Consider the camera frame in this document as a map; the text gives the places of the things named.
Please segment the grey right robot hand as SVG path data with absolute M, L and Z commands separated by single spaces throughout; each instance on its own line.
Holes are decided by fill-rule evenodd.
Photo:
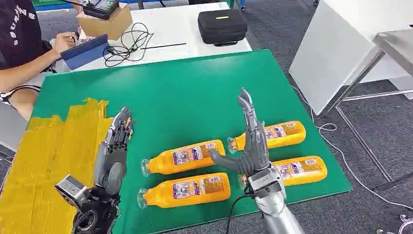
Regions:
M 230 158 L 220 155 L 214 149 L 210 149 L 208 152 L 216 165 L 239 174 L 251 176 L 269 167 L 268 147 L 263 123 L 258 122 L 252 98 L 245 88 L 240 91 L 238 103 L 242 107 L 246 124 L 245 145 L 242 155 L 238 158 Z

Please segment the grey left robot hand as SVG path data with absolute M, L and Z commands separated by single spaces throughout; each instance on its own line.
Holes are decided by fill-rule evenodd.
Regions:
M 100 143 L 94 164 L 94 183 L 109 195 L 119 193 L 127 172 L 127 144 L 133 132 L 135 119 L 124 106 L 112 119 L 104 140 Z

